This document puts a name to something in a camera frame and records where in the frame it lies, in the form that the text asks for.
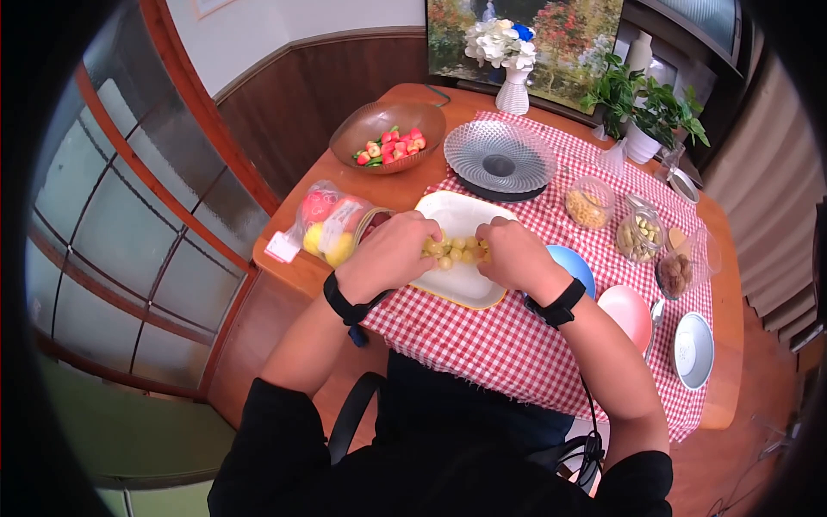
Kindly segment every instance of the hand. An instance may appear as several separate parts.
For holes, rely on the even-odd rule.
[[[491,219],[476,229],[476,238],[488,242],[490,262],[480,262],[480,274],[506,289],[528,293],[546,307],[571,283],[571,275],[557,264],[540,237],[518,221]]]
[[[437,265],[432,256],[420,257],[428,236],[442,241],[436,221],[416,210],[397,213],[379,225],[336,269],[339,291],[351,304],[366,304],[384,290],[416,280]]]

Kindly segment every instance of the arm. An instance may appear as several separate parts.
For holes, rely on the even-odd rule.
[[[507,289],[522,290],[548,306],[571,283],[571,276],[534,233],[516,221],[494,218],[477,229],[489,243],[491,262],[480,273]],[[666,415],[652,373],[623,329],[594,300],[583,296],[574,321],[560,326],[581,374],[609,415],[612,437],[606,468],[641,451],[669,453]]]
[[[428,235],[442,240],[433,219],[415,211],[393,216],[336,269],[339,291],[351,305],[366,304],[384,290],[417,279],[437,263],[419,256]],[[318,296],[270,353],[261,378],[313,397],[330,376],[346,334],[342,318]]]

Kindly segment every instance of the black t-shirt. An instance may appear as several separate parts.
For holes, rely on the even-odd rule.
[[[618,462],[591,499],[490,437],[450,431],[372,445],[330,465],[304,393],[253,381],[210,490],[210,515],[672,515],[672,460]]]

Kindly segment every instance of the spoon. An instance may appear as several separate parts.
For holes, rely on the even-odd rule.
[[[655,344],[655,331],[663,323],[663,305],[666,300],[663,298],[656,299],[652,303],[652,336],[649,338],[649,346],[646,347],[646,353],[643,354],[643,360],[649,362],[649,356],[652,355],[652,345]]]

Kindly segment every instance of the wooden table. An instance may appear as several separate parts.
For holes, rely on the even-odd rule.
[[[453,128],[470,121],[477,110],[497,111],[494,98],[483,93],[458,89],[440,88],[451,96],[451,102],[442,107],[447,121],[446,134]],[[380,100],[387,102],[441,103],[443,98],[421,84],[399,84]],[[548,126],[571,133],[603,149],[612,146],[611,141],[599,141],[591,135],[589,127],[553,113],[530,108],[526,117]],[[633,165],[651,174],[657,162]],[[256,241],[253,259],[256,264],[286,284],[316,297],[322,292],[322,284],[331,268],[323,261],[301,251],[291,264],[283,264],[264,254],[267,242],[277,230],[285,231],[292,226],[296,208],[310,185],[319,180],[331,180],[349,194],[368,199],[372,203],[400,212],[411,210],[422,197],[426,187],[445,179],[445,156],[441,150],[413,169],[395,175],[368,175],[346,167],[328,149],[275,213]],[[741,280],[729,223],[723,209],[701,193],[697,213],[704,220],[721,246],[723,267],[712,277],[713,334],[715,337],[715,366],[712,369],[700,428],[724,429],[735,415],[741,384],[743,362],[743,312],[741,304]]]

